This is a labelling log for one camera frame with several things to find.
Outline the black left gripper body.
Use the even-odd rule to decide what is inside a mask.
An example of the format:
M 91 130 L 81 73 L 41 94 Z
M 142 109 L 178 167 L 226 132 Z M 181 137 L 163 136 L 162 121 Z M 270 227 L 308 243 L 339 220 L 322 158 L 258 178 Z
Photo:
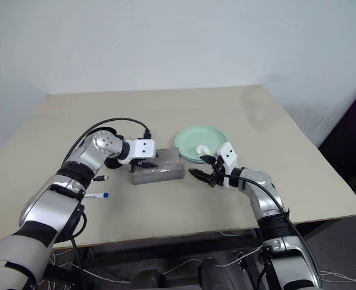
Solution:
M 135 172 L 135 168 L 136 167 L 139 167 L 139 168 L 142 168 L 142 163 L 143 163 L 144 159 L 142 158 L 135 158 L 135 159 L 132 159 L 130 161 L 130 169 L 129 169 L 129 172 L 130 173 L 134 173 Z

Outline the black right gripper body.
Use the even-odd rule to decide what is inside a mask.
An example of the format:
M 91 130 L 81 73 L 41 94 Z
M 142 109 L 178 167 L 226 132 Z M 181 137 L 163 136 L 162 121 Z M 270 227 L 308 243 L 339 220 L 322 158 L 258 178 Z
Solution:
M 209 185 L 215 187 L 216 185 L 223 186 L 224 183 L 224 160 L 221 156 L 218 156 L 215 162 L 212 164 L 213 172 L 211 174 L 211 181 Z

